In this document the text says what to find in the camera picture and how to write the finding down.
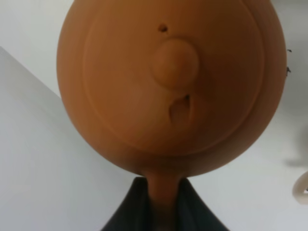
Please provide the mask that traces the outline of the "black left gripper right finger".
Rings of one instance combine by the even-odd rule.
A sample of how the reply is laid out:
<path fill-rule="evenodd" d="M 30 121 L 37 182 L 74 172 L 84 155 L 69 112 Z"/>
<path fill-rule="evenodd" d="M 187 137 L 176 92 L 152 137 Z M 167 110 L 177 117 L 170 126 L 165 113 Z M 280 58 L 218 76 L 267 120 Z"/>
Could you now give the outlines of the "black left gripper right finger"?
<path fill-rule="evenodd" d="M 176 203 L 177 231 L 228 231 L 199 197 L 188 179 L 182 179 Z"/>

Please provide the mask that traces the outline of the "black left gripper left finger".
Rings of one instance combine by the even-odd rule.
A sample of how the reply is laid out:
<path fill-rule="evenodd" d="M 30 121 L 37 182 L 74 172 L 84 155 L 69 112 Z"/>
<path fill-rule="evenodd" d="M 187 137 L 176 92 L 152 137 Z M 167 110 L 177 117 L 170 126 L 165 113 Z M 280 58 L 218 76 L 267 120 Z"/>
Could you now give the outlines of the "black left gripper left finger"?
<path fill-rule="evenodd" d="M 123 202 L 102 231 L 151 231 L 152 224 L 147 180 L 136 177 Z"/>

